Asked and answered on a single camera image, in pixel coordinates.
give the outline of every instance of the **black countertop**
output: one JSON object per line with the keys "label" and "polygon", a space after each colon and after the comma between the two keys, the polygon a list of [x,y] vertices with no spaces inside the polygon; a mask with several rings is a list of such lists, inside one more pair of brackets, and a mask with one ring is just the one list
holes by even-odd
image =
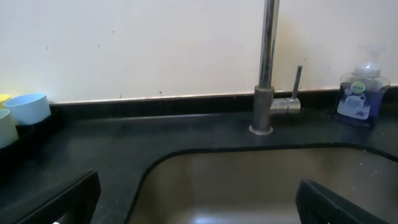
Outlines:
{"label": "black countertop", "polygon": [[147,169],[170,154],[341,146],[398,161],[396,108],[382,110],[374,129],[334,121],[328,110],[272,117],[274,132],[256,136],[251,113],[223,113],[68,123],[0,186],[0,210],[87,169],[102,193],[92,223],[123,223]]}

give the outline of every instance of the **white cup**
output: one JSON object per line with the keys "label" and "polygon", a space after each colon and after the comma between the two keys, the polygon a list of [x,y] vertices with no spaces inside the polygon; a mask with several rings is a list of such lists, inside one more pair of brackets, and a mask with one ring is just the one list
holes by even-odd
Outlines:
{"label": "white cup", "polygon": [[0,148],[6,147],[18,139],[18,132],[10,111],[0,109]]}
{"label": "white cup", "polygon": [[18,96],[4,102],[4,106],[19,125],[35,124],[51,115],[45,93]]}

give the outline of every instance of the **sink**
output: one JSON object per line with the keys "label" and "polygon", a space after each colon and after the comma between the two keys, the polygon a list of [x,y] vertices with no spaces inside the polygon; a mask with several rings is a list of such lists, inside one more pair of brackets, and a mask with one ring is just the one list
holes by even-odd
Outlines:
{"label": "sink", "polygon": [[149,172],[128,223],[300,223],[295,194],[302,179],[398,223],[398,164],[350,148],[172,157]]}

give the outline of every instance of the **metal faucet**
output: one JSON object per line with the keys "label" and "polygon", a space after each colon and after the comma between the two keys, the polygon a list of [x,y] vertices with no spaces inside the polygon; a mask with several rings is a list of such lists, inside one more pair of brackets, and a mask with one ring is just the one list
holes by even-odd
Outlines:
{"label": "metal faucet", "polygon": [[278,23],[279,0],[266,0],[264,3],[264,22],[262,25],[261,61],[259,84],[254,88],[254,117],[249,129],[254,134],[270,134],[271,114],[299,113],[300,100],[297,99],[302,66],[298,66],[291,98],[274,99],[274,87],[271,86],[272,64],[276,28]]}

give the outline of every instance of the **wall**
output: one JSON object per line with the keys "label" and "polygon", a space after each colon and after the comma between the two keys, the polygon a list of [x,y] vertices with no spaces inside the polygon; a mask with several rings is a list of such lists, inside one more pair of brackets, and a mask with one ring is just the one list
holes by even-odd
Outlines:
{"label": "wall", "polygon": [[[53,102],[250,93],[264,0],[0,2],[0,92]],[[383,43],[398,84],[398,1],[281,0],[272,84],[337,88],[358,44]]]}

